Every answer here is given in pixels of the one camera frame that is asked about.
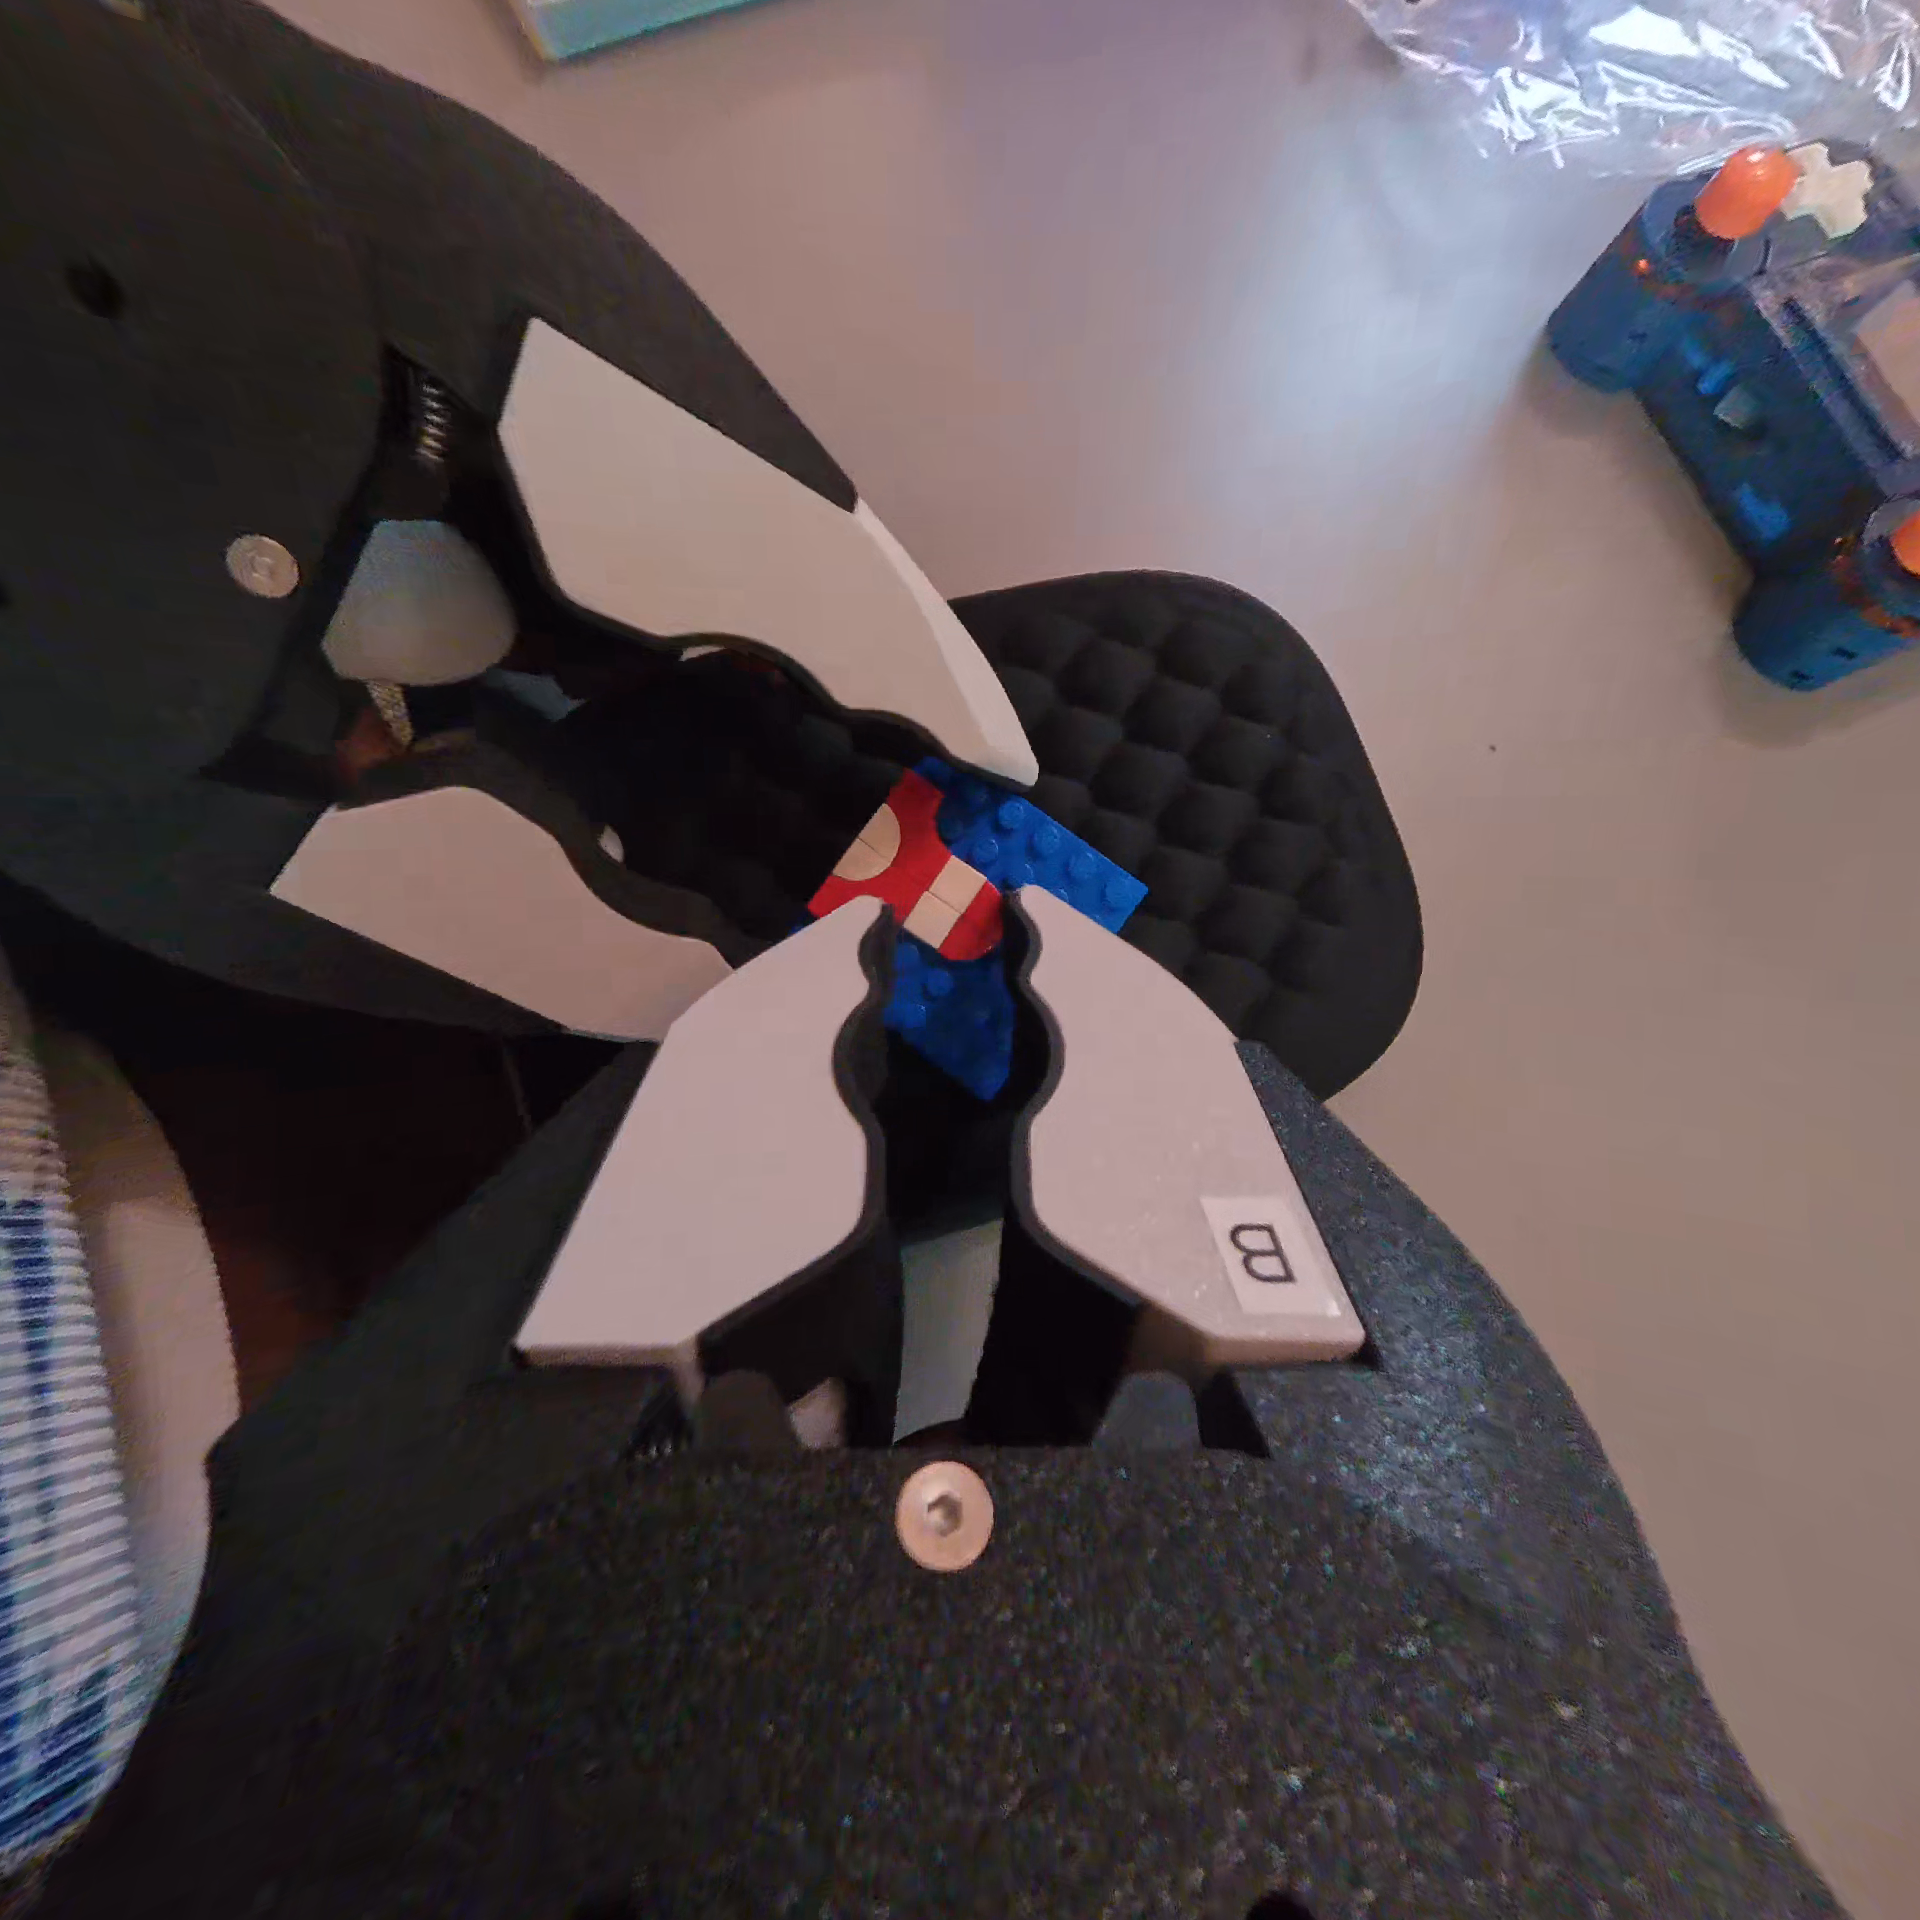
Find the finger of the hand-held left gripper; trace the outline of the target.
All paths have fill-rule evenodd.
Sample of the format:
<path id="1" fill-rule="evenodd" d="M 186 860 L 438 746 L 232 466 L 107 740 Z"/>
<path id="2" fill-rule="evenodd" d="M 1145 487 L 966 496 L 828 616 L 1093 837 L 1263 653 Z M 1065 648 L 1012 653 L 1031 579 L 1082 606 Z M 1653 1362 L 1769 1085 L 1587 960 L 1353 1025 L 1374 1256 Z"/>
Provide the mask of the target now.
<path id="1" fill-rule="evenodd" d="M 864 496 L 822 496 L 548 321 L 524 321 L 497 452 L 561 600 L 636 636 L 753 640 L 831 708 L 1041 779 L 978 636 Z"/>
<path id="2" fill-rule="evenodd" d="M 720 940 L 636 922 L 590 891 L 561 837 L 481 786 L 331 804 L 271 904 L 579 1036 L 666 1036 L 732 980 Z"/>

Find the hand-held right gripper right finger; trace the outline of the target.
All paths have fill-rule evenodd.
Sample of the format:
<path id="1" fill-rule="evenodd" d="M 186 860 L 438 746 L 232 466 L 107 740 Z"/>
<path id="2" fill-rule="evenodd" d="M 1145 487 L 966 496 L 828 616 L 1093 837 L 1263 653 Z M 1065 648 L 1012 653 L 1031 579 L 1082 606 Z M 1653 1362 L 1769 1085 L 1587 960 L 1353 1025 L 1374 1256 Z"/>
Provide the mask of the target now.
<path id="1" fill-rule="evenodd" d="M 1364 1324 L 1231 1025 L 1046 891 L 1012 898 L 1046 1082 L 1028 1234 L 1122 1305 L 1122 1369 L 1359 1362 Z"/>

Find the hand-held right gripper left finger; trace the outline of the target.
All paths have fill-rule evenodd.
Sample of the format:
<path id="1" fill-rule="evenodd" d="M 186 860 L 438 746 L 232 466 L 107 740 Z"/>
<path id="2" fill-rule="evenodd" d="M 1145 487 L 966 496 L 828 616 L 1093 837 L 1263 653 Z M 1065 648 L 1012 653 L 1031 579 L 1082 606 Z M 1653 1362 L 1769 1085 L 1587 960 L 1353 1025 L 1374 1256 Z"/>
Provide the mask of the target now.
<path id="1" fill-rule="evenodd" d="M 720 1374 L 796 1282 L 881 1243 L 893 912 L 847 904 L 655 1047 L 524 1322 L 533 1369 Z"/>

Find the blue toy plate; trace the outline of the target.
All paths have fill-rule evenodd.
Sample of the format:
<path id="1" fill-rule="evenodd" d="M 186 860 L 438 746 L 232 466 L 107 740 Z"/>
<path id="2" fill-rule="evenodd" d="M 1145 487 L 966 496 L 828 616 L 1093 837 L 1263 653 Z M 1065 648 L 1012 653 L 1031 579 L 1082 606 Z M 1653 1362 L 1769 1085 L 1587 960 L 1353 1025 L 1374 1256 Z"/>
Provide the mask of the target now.
<path id="1" fill-rule="evenodd" d="M 1138 879 L 1113 870 L 1103 849 L 1065 837 L 1053 812 L 1041 812 L 1028 790 L 1003 790 L 978 770 L 959 770 L 943 762 L 906 765 L 927 786 L 943 786 L 943 842 L 971 870 L 999 879 L 999 898 L 1046 891 L 1093 919 L 1103 929 L 1122 929 L 1138 912 Z M 999 1098 L 1012 1082 L 1012 980 L 1003 940 L 978 967 L 943 967 L 935 953 L 893 938 L 893 989 L 891 989 L 891 1034 L 914 1047 L 927 1068 L 943 1068 L 966 1093 Z"/>

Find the black foam-lined case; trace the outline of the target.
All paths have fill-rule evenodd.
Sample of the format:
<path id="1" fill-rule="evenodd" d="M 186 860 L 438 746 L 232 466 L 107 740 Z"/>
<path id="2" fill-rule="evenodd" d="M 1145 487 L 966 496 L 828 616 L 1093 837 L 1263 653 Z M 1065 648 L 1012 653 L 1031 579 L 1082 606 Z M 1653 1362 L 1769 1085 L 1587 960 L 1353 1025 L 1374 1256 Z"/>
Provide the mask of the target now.
<path id="1" fill-rule="evenodd" d="M 1421 898 L 1315 640 L 1198 575 L 951 606 L 1041 751 L 1028 799 L 1138 879 L 1122 938 L 1319 1098 L 1383 1068 L 1421 989 Z M 593 689 L 556 723 L 556 762 L 642 879 L 781 940 L 924 746 L 767 660 L 694 653 Z"/>

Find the red white toy tiles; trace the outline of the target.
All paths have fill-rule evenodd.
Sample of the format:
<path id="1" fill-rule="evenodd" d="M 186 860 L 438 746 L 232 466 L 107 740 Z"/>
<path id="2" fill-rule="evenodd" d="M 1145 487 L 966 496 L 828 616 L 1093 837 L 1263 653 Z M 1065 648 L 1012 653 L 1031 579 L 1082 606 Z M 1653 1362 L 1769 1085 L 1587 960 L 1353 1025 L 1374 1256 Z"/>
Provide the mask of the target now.
<path id="1" fill-rule="evenodd" d="M 811 891 L 809 919 L 831 919 L 847 904 L 893 912 L 902 938 L 935 953 L 943 967 L 978 967 L 1003 938 L 1003 898 L 981 870 L 951 854 L 943 842 L 943 786 L 902 770 L 893 790 L 869 812 L 856 849 Z"/>

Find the instruction booklet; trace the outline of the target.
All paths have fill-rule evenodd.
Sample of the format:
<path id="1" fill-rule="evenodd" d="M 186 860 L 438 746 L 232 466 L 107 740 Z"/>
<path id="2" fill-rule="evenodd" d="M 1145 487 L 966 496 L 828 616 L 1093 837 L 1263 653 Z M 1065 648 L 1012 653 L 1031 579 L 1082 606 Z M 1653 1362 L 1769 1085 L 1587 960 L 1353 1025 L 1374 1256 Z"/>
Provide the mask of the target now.
<path id="1" fill-rule="evenodd" d="M 590 60 L 604 48 L 670 37 L 753 0 L 508 0 L 538 60 Z"/>

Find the toy handheld game console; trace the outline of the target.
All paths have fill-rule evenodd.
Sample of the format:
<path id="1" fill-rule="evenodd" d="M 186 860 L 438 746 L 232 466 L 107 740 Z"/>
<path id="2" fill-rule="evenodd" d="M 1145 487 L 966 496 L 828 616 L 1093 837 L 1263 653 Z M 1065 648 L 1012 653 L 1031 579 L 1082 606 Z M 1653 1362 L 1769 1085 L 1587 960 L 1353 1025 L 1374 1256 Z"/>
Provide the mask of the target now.
<path id="1" fill-rule="evenodd" d="M 1564 378 L 1636 396 L 1746 568 L 1733 648 L 1783 689 L 1920 640 L 1920 214 L 1866 147 L 1665 176 L 1553 311 Z"/>

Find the clear plastic bag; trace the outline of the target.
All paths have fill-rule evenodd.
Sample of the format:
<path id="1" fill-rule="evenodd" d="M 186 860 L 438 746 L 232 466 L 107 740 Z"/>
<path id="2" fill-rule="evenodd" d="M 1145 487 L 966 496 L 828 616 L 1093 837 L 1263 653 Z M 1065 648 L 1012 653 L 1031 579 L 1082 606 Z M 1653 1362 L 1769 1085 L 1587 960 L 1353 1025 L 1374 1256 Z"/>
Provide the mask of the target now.
<path id="1" fill-rule="evenodd" d="M 1353 0 L 1485 155 L 1679 176 L 1920 122 L 1910 0 Z"/>

